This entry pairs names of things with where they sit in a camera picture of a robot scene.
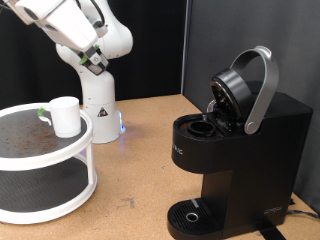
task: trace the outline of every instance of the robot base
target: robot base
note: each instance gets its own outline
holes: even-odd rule
[[[93,143],[112,142],[124,132],[121,131],[121,112],[117,110],[115,102],[101,105],[85,104],[83,111],[91,117],[93,122]]]

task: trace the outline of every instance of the coffee maker drip tray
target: coffee maker drip tray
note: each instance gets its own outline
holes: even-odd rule
[[[201,198],[173,205],[168,212],[168,229],[176,239],[215,240],[222,236],[222,228]]]

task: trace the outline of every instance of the drip tray grate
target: drip tray grate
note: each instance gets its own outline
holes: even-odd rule
[[[201,198],[175,204],[169,210],[168,219],[174,228],[189,235],[219,230],[216,220]]]

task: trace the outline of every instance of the white mug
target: white mug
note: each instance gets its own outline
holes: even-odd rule
[[[53,129],[57,137],[70,138],[81,132],[79,99],[75,97],[59,97],[49,102]],[[40,120],[51,121],[42,114],[44,108],[38,110]]]

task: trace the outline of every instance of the warning label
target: warning label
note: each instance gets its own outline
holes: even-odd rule
[[[105,117],[105,116],[108,116],[108,113],[106,110],[104,110],[104,108],[101,108],[101,110],[98,114],[98,117]]]

